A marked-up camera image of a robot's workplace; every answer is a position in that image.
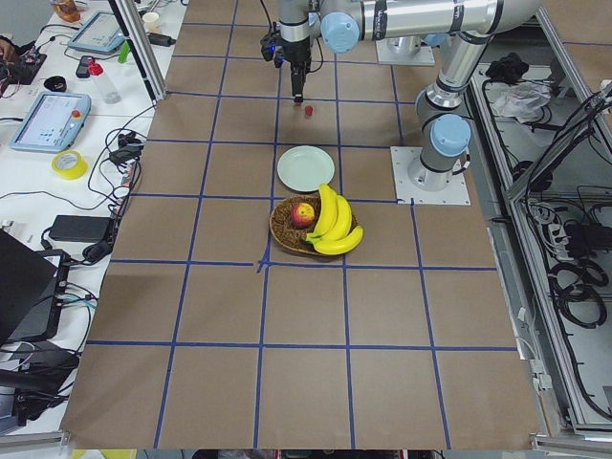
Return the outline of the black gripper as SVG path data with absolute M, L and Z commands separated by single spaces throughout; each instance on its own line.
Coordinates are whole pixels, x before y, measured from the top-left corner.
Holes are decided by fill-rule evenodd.
M 273 22 L 269 31 L 261 38 L 261 54 L 279 69 L 284 62 L 290 63 L 292 95 L 294 104 L 303 102 L 306 76 L 311 72 L 312 42 L 307 21 L 286 24 Z

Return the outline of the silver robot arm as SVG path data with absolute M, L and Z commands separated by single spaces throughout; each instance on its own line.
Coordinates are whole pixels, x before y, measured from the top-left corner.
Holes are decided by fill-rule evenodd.
M 460 174 L 455 164 L 467 154 L 470 126 L 454 112 L 482 54 L 496 34 L 521 26 L 540 6 L 525 0 L 281 1 L 278 20 L 260 40 L 261 54 L 275 67 L 289 63 L 296 103 L 303 101 L 316 39 L 336 55 L 373 41 L 381 63 L 438 64 L 435 81 L 417 98 L 426 143 L 407 168 L 413 185 L 437 192 Z

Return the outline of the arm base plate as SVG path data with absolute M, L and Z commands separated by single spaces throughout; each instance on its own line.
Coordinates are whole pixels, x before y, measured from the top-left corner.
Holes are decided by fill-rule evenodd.
M 451 171 L 427 169 L 421 161 L 421 147 L 390 148 L 396 200 L 404 205 L 469 206 L 470 196 L 457 160 Z

